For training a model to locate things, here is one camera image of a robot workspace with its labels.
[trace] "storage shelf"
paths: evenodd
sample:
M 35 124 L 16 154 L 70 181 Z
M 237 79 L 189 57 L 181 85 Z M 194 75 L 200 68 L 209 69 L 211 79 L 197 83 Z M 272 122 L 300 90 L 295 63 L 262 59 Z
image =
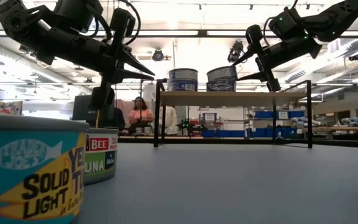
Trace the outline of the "storage shelf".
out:
M 277 106 L 297 101 L 305 93 L 235 93 L 235 92 L 197 92 L 162 91 L 161 103 L 165 106 Z

